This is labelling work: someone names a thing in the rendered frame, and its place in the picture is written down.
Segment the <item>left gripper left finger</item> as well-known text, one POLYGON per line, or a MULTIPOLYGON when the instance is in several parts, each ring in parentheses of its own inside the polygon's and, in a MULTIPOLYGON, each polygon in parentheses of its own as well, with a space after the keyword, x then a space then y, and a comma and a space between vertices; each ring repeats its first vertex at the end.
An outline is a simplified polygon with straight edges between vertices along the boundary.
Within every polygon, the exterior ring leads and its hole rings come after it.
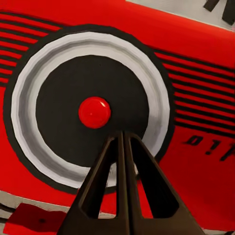
POLYGON ((130 235, 122 130, 106 138, 57 235, 130 235), (116 217, 98 218, 114 161, 117 161, 116 217))

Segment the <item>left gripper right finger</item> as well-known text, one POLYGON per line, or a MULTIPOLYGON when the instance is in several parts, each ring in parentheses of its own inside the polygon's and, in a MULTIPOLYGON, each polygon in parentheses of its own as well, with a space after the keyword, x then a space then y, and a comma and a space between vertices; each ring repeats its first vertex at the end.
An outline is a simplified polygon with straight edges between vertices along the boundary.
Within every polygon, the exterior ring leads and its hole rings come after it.
POLYGON ((206 235, 141 138, 123 131, 130 235, 206 235), (142 216, 134 163, 153 218, 142 216))

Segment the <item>radio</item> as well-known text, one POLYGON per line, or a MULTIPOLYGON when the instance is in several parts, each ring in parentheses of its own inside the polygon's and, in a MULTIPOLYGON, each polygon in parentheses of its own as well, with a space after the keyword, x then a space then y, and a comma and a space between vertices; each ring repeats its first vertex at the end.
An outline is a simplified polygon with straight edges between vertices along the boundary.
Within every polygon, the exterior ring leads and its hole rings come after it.
MULTIPOLYGON (((120 130, 201 229, 235 231, 235 31, 131 0, 0 0, 0 190, 70 208, 120 130)), ((116 215, 116 198, 114 161, 100 213, 116 215)), ((67 216, 0 209, 8 235, 57 235, 67 216)))

